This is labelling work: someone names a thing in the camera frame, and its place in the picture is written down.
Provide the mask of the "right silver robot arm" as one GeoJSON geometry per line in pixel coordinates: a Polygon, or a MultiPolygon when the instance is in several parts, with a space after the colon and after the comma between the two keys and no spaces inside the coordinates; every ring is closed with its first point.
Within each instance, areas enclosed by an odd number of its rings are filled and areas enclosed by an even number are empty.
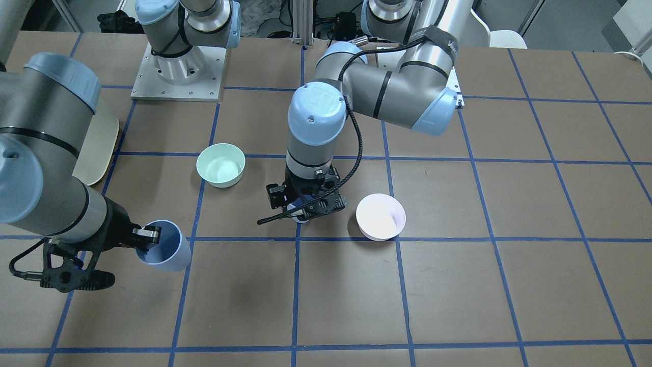
{"type": "MultiPolygon", "coordinates": [[[[193,85],[212,76],[201,47],[235,48],[236,1],[137,1],[147,35],[147,73],[165,85],[193,85]]],[[[79,251],[147,250],[160,227],[131,222],[117,203],[74,176],[101,83],[69,56],[40,52],[22,73],[2,72],[2,223],[79,251]]]]}

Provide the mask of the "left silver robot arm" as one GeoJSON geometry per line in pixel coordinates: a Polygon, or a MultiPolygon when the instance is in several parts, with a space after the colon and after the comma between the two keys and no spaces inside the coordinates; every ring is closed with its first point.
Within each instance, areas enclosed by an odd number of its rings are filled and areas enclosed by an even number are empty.
{"type": "Polygon", "coordinates": [[[335,43],[317,61],[312,79],[298,88],[287,112],[287,200],[318,195],[316,184],[331,168],[347,112],[429,135],[442,134],[456,106],[447,87],[471,1],[365,1],[366,34],[404,46],[393,70],[368,63],[350,42],[335,43]]]}

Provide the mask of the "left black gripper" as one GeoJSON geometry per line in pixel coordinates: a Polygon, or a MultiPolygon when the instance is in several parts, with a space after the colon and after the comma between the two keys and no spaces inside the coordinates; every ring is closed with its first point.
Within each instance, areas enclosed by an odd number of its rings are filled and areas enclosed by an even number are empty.
{"type": "Polygon", "coordinates": [[[338,170],[330,165],[328,169],[323,169],[321,174],[317,174],[312,179],[300,177],[290,170],[286,165],[284,199],[286,202],[308,202],[319,197],[326,191],[335,187],[340,182],[338,170]]]}

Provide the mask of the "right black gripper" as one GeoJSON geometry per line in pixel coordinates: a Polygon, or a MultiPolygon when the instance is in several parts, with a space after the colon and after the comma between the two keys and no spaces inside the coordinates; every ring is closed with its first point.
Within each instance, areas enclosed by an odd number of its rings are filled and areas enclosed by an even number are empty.
{"type": "Polygon", "coordinates": [[[160,243],[161,227],[132,223],[126,209],[104,197],[106,217],[99,230],[84,240],[84,250],[103,252],[113,248],[136,248],[147,253],[160,243]]]}

